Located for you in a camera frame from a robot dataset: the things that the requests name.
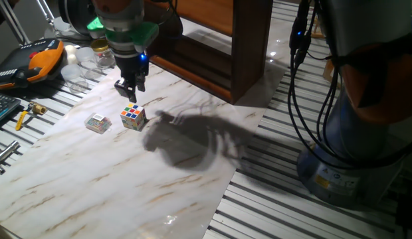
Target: jar lid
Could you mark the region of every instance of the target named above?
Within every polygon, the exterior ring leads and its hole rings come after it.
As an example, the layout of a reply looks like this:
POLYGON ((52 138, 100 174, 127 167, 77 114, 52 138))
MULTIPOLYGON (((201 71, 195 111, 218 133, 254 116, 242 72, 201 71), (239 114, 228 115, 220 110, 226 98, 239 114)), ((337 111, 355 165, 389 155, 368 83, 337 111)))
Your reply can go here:
POLYGON ((91 48, 94 52, 104 52, 108 50, 108 41, 106 39, 97 39, 91 43, 91 48))

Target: label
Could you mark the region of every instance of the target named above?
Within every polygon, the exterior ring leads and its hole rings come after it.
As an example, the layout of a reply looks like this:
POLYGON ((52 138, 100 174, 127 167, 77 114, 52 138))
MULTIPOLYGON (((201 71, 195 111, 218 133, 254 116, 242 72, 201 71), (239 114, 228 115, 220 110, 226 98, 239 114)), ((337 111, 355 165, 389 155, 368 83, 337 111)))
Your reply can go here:
POLYGON ((99 114, 95 114, 95 116, 92 116, 92 118, 94 118, 94 120, 102 121, 104 119, 104 116, 101 116, 99 114))
POLYGON ((357 185, 359 177, 343 175, 325 165, 318 168, 315 182, 340 195, 352 196, 357 185))
POLYGON ((54 43, 55 43, 55 40, 52 40, 52 42, 48 45, 48 47, 52 47, 54 43))

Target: plastic cup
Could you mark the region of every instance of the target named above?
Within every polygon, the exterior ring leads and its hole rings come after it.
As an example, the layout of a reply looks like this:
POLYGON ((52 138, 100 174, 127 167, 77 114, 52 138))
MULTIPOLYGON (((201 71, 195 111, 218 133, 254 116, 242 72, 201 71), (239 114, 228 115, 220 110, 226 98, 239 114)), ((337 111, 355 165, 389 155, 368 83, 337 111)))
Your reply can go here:
POLYGON ((72 93, 81 93, 88 89, 88 83, 82 76, 82 71, 77 64, 69 64, 61 69, 61 76, 72 93))
POLYGON ((85 78, 88 80, 95 80, 101 77, 101 69, 97 67, 97 61, 94 51, 90 47, 82 47, 76 51, 76 59, 79 65, 87 69, 85 78))

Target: robotic arm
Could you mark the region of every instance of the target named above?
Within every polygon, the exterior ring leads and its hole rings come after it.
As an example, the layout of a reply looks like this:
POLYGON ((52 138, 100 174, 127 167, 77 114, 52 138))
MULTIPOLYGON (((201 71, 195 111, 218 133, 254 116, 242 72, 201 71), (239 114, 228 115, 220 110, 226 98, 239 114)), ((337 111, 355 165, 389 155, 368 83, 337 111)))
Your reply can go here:
POLYGON ((93 0, 93 4, 121 70, 123 82, 115 86, 136 103, 136 87, 141 92, 146 90, 149 59, 144 52, 158 36, 159 27, 143 21, 144 0, 93 0))

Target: small box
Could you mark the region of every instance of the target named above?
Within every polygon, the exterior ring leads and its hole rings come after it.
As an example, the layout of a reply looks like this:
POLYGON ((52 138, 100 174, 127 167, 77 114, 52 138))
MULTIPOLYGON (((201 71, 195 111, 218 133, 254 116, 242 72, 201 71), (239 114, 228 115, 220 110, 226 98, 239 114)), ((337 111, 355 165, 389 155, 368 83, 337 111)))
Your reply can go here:
POLYGON ((128 129, 141 130, 142 126, 147 122, 146 111, 141 106, 128 104, 128 106, 120 113, 122 123, 128 129))
POLYGON ((108 118, 96 113, 92 113, 85 120, 85 127, 101 134, 103 134, 111 125, 112 122, 108 118))

